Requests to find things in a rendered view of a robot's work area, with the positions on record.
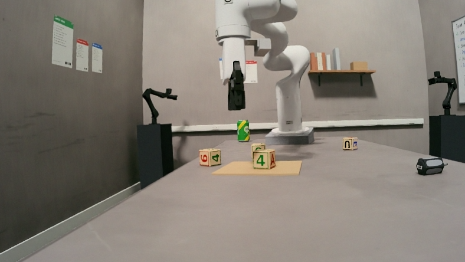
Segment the tan flat mat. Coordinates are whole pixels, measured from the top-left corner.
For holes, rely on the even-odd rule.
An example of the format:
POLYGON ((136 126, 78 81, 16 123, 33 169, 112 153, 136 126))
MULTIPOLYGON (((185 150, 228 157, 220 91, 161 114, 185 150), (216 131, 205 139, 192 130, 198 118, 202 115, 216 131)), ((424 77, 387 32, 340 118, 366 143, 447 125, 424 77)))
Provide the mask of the tan flat mat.
POLYGON ((302 161, 276 161, 271 169, 253 169, 253 162, 231 162, 212 175, 299 175, 302 161))

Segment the green drink can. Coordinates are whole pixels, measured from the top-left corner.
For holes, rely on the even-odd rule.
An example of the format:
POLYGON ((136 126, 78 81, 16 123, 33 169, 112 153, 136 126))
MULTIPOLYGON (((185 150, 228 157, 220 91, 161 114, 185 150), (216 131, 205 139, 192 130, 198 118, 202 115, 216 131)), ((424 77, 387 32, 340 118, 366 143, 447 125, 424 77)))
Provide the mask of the green drink can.
POLYGON ((239 142, 248 142, 250 140, 249 122, 248 120, 238 120, 237 135, 239 142))

